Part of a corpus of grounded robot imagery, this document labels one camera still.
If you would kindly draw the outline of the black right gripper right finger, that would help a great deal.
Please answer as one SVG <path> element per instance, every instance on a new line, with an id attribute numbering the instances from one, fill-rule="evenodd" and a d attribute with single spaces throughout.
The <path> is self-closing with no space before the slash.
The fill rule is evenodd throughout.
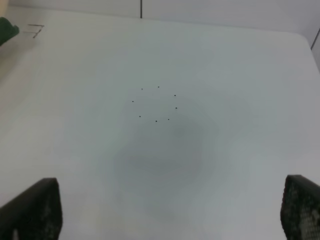
<path id="1" fill-rule="evenodd" d="M 287 240 L 320 238 L 320 186 L 302 175 L 285 179 L 280 221 Z"/>

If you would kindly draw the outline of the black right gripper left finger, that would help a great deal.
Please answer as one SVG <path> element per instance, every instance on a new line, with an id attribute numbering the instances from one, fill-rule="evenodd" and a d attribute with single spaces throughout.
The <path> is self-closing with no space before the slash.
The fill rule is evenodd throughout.
<path id="1" fill-rule="evenodd" d="M 57 240 L 62 230 L 58 180 L 43 178 L 0 208 L 2 240 Z"/>

